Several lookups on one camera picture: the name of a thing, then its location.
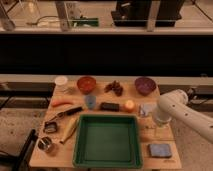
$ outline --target floor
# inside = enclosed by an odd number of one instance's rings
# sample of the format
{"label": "floor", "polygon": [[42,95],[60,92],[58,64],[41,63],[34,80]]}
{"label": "floor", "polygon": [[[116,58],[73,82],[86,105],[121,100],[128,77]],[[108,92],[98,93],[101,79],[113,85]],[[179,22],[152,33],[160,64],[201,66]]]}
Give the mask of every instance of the floor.
{"label": "floor", "polygon": [[[7,98],[0,98],[0,104],[3,104],[5,100]],[[39,130],[47,105],[45,98],[11,98],[0,111],[0,150],[13,155],[19,154],[30,130]],[[182,161],[182,170],[212,171],[213,144],[200,137],[181,121],[173,119],[171,126]],[[27,160],[22,163],[21,171],[28,171]],[[0,170],[9,171],[10,168],[0,166]]]}
{"label": "floor", "polygon": [[[114,27],[111,11],[116,8],[115,1],[93,1],[78,2],[77,8],[81,15],[87,18],[98,18],[101,28]],[[181,20],[176,22],[176,28],[213,28],[213,1],[197,0],[197,5],[193,5],[191,0],[186,0],[180,14]],[[34,27],[38,18],[42,18],[37,27],[58,28],[57,10],[53,1],[24,1],[17,4],[8,13],[9,17],[15,22],[17,27]]]}

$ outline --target small box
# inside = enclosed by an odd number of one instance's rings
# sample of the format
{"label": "small box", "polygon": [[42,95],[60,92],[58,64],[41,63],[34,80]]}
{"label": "small box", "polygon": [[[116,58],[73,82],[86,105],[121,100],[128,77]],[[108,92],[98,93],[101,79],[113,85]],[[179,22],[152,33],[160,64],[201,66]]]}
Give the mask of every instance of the small box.
{"label": "small box", "polygon": [[151,157],[156,158],[172,157],[172,152],[169,144],[149,144],[149,151]]}

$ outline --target wooden table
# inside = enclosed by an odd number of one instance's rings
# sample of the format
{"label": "wooden table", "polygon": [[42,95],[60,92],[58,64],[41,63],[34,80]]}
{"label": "wooden table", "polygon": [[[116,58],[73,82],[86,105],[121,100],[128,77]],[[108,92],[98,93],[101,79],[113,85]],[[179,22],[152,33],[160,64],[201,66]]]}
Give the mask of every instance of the wooden table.
{"label": "wooden table", "polygon": [[[149,96],[142,96],[138,94],[134,87],[133,82],[122,82],[121,85],[124,87],[124,92],[121,97],[117,97],[114,92],[110,91],[108,93],[104,92],[104,87],[108,82],[98,82],[96,89],[93,91],[93,94],[96,95],[97,105],[96,108],[92,111],[86,110],[86,106],[84,104],[84,95],[78,90],[76,87],[76,81],[69,82],[70,91],[63,93],[60,92],[57,87],[54,90],[53,99],[59,99],[62,97],[67,97],[72,99],[74,105],[66,104],[58,107],[51,107],[46,112],[44,117],[44,121],[49,120],[53,116],[55,116],[58,112],[65,111],[66,109],[72,108],[74,106],[83,106],[84,111],[75,114],[74,116],[66,116],[58,121],[59,131],[54,134],[45,134],[43,132],[44,123],[41,125],[41,129],[39,132],[39,138],[44,136],[49,136],[56,145],[54,151],[50,154],[46,154],[41,151],[37,147],[37,143],[33,150],[30,166],[31,167],[57,167],[64,168],[65,170],[72,170],[74,168],[72,164],[73,151],[75,146],[75,138],[76,133],[66,141],[64,145],[59,143],[59,140],[63,134],[63,130],[65,128],[66,123],[69,121],[70,117],[76,117],[80,114],[129,114],[126,112],[106,112],[99,111],[98,107],[101,102],[113,102],[119,103],[121,106],[127,99],[132,99],[136,103],[136,110],[133,112],[135,115],[138,115],[139,104],[142,103],[155,103],[157,97],[159,96],[159,90],[156,89]],[[152,121],[152,118],[145,117],[137,117],[139,123],[139,136],[141,141],[141,149],[142,149],[142,158],[143,158],[143,169],[144,170],[154,170],[154,169],[180,169],[181,162],[179,158],[179,154],[176,148],[176,144],[174,141],[173,133],[170,125],[166,125],[164,128],[157,128],[155,123]],[[148,151],[148,144],[150,143],[168,143],[171,146],[172,157],[169,159],[165,158],[151,158]]]}

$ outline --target black cable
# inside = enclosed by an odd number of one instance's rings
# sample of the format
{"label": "black cable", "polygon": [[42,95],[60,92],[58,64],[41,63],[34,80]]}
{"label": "black cable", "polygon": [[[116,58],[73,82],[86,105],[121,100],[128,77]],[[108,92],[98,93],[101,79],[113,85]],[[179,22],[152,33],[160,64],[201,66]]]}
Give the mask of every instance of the black cable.
{"label": "black cable", "polygon": [[47,16],[43,16],[43,17],[40,17],[36,20],[36,22],[28,22],[27,24],[28,25],[38,25],[38,23],[40,22],[40,20],[44,19],[44,18],[58,18],[58,16],[54,16],[54,15],[47,15]]}
{"label": "black cable", "polygon": [[0,153],[6,154],[7,156],[13,156],[12,154],[9,154],[9,153],[7,153],[7,152],[5,152],[3,150],[0,150]]}
{"label": "black cable", "polygon": [[0,110],[7,104],[7,102],[10,100],[12,96],[9,96],[0,106]]}
{"label": "black cable", "polygon": [[211,100],[211,99],[205,99],[205,100],[203,100],[202,102],[199,102],[199,103],[194,103],[194,102],[192,102],[192,100],[189,101],[190,104],[193,104],[193,105],[202,105],[202,104],[208,102],[208,101]]}
{"label": "black cable", "polygon": [[24,164],[26,165],[26,170],[30,171],[30,167],[26,159],[24,159]]}
{"label": "black cable", "polygon": [[6,12],[10,12],[16,5],[18,4],[18,1],[16,1]]}
{"label": "black cable", "polygon": [[213,22],[213,19],[211,17],[209,17],[195,2],[194,5],[202,12],[203,15],[205,15],[210,21]]}

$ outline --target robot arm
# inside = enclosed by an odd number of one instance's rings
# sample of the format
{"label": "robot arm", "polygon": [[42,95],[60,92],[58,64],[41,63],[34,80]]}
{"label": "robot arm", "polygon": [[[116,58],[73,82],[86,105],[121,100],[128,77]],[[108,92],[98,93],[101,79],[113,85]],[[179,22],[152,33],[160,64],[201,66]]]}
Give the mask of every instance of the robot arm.
{"label": "robot arm", "polygon": [[213,118],[187,107],[187,102],[188,96],[182,90],[161,95],[153,112],[153,120],[162,126],[170,122],[173,116],[213,143]]}

